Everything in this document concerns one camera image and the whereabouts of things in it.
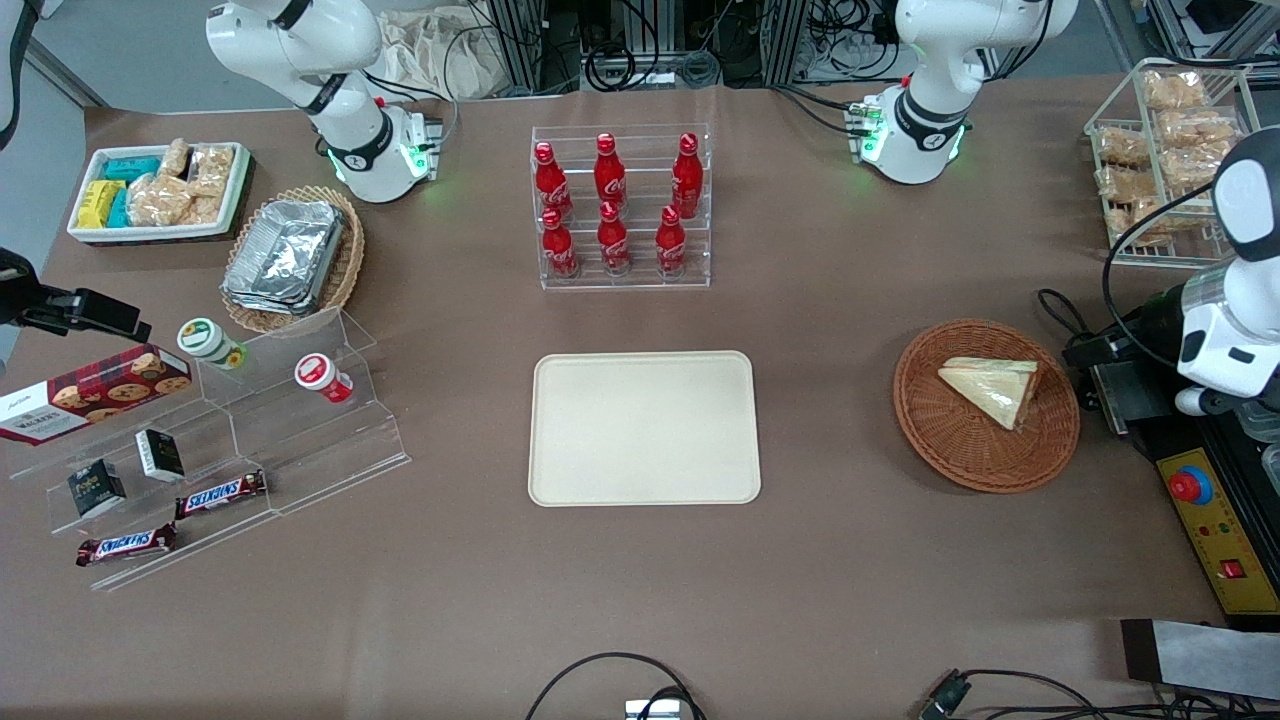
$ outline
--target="teal package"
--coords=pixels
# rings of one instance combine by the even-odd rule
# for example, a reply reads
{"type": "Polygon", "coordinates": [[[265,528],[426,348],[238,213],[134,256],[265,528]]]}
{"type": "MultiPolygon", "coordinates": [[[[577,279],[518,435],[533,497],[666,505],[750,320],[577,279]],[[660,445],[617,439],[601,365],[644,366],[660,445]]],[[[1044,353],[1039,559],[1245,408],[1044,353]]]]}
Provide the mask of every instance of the teal package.
{"type": "Polygon", "coordinates": [[[102,165],[102,179],[133,182],[160,169],[160,158],[115,158],[102,165]]]}
{"type": "Polygon", "coordinates": [[[129,227],[129,191],[122,190],[115,193],[115,200],[111,200],[111,214],[106,217],[106,227],[109,228],[127,228],[129,227]]]}

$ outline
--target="walkers cookie box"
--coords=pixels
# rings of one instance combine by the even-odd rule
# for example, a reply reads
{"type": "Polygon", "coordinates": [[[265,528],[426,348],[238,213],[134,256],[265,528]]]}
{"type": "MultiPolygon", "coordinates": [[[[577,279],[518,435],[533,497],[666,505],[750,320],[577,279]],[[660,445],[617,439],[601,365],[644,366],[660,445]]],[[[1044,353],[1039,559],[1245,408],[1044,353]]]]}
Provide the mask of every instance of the walkers cookie box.
{"type": "Polygon", "coordinates": [[[186,363],[154,345],[140,345],[4,396],[0,437],[40,445],[187,387],[186,363]]]}

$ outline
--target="floor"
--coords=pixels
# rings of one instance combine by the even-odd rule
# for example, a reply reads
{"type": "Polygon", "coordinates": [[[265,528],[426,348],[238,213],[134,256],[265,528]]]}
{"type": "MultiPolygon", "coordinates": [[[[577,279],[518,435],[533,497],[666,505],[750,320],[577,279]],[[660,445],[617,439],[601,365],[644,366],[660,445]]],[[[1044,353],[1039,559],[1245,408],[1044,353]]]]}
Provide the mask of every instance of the floor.
{"type": "MultiPolygon", "coordinates": [[[[366,0],[374,12],[412,8],[424,0],[366,0]]],[[[1129,0],[1080,0],[1059,38],[1047,41],[1020,77],[1114,73],[1125,69],[1108,32],[1124,35],[1140,58],[1140,29],[1129,0]],[[1110,3],[1119,23],[1107,23],[1094,3],[1110,3]]],[[[148,113],[284,108],[283,97],[237,76],[214,58],[204,36],[212,0],[68,0],[36,27],[36,37],[111,106],[148,113]],[[125,51],[122,40],[128,41],[125,51]]],[[[22,122],[0,154],[0,245],[44,264],[74,192],[83,163],[83,123],[77,109],[47,81],[23,73],[22,122]]],[[[0,363],[17,332],[0,327],[0,363]]]]}

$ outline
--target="small black box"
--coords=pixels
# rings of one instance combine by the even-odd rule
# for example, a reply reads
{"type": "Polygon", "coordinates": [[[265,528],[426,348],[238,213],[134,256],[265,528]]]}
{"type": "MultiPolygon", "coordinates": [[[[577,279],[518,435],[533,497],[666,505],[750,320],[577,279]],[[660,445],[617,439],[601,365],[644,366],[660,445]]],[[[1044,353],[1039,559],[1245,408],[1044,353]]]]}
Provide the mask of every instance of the small black box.
{"type": "Polygon", "coordinates": [[[115,465],[99,460],[67,478],[81,518],[93,518],[124,502],[124,483],[115,474],[115,465]]]}
{"type": "Polygon", "coordinates": [[[138,455],[142,457],[142,473],[148,478],[177,483],[186,474],[182,470],[182,457],[178,456],[178,443],[173,436],[160,430],[138,430],[138,455]]]}

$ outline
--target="aluminum foil container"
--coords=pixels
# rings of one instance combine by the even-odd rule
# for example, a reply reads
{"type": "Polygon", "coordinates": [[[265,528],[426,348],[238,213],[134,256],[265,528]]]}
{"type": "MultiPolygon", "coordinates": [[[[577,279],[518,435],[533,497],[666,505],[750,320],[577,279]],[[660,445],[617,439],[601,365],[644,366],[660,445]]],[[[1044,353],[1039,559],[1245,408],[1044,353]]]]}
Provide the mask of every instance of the aluminum foil container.
{"type": "Polygon", "coordinates": [[[250,225],[227,269],[223,293],[253,310],[315,311],[344,220],[342,210],[328,202],[270,202],[250,225]]]}

